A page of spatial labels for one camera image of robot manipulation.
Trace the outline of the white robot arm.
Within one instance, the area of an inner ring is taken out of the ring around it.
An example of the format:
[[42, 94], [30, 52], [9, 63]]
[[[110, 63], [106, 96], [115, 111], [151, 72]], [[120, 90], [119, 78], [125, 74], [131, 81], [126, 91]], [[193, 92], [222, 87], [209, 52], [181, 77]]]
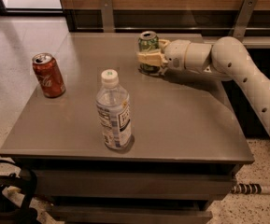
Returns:
[[160, 76], [168, 70], [234, 81], [270, 136], [270, 79], [252, 61], [245, 46], [226, 36], [214, 44], [160, 39], [151, 31], [138, 38], [141, 71]]

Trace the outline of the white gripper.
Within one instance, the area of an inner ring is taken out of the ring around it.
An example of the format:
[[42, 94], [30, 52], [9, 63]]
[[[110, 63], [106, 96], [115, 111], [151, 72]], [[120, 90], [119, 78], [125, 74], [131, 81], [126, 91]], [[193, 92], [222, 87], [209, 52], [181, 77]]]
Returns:
[[137, 59], [141, 63], [156, 67], [168, 67], [169, 69], [184, 71], [186, 52], [191, 42], [189, 40], [167, 39], [159, 40], [159, 48], [164, 51], [164, 55], [160, 51], [154, 52], [138, 52]]

